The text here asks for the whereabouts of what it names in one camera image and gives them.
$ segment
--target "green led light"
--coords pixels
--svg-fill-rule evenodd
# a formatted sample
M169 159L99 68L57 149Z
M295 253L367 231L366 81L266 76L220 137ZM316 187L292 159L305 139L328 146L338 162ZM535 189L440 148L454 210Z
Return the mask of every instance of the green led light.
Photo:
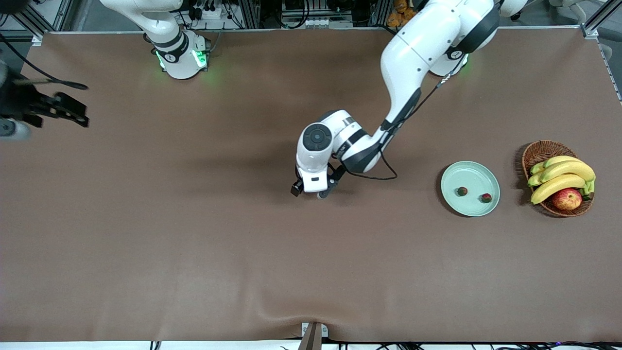
M205 67L206 66L206 57L205 57L205 53L204 52L197 52L192 50L192 55L194 56L195 60L197 61L197 65L199 67Z
M158 51L156 51L155 55L157 56L157 59L160 60L160 67L162 67L162 69L166 69L166 68L164 68L164 62L162 61L162 57L160 56L160 53Z

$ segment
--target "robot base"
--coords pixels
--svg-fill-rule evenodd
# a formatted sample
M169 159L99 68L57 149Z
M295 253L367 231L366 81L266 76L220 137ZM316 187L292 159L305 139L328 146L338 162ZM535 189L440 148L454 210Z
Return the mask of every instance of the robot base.
M178 62L167 62L158 55L162 71L175 79L188 79L201 71L206 72L210 61L211 42L194 32L183 32L188 36L189 43Z

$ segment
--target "table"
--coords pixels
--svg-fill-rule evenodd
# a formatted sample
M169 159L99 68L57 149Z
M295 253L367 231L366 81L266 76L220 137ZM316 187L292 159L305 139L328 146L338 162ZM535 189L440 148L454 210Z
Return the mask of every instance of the table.
M175 81L140 35L47 34L29 58L90 90L40 90L87 104L91 126L48 119L0 144L0 340L291 338L320 321L342 341L621 341L622 108L578 29L499 30L388 148L397 180L289 194L306 125L384 118L390 38L225 33L209 72ZM525 204L516 155L541 139L594 167L587 214ZM490 215L440 198L464 159L499 180Z

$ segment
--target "robot logo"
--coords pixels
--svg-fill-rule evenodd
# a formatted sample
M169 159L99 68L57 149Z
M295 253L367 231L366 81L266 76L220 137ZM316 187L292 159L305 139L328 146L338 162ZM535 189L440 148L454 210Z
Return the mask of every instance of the robot logo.
M460 57L462 57L462 51L454 51L454 52L452 52L452 53L449 55L449 57L450 57L452 60L457 60L457 59L459 59Z

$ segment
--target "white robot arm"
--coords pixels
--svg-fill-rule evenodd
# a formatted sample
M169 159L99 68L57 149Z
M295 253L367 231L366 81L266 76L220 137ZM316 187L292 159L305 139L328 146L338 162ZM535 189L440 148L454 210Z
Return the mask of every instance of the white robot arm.
M208 49L204 37L183 31L169 12L182 0L100 0L101 3L136 23L156 48L160 65L176 79L188 79L207 67Z
M369 135L348 112L337 110L308 125L298 140L298 181L292 194L318 192L325 198L345 172L365 173L373 168L417 105L426 73L455 73L465 54L493 38L499 12L511 16L525 2L504 0L497 8L493 0L430 0L383 51L380 66L391 109L382 124ZM334 169L331 157L341 166Z

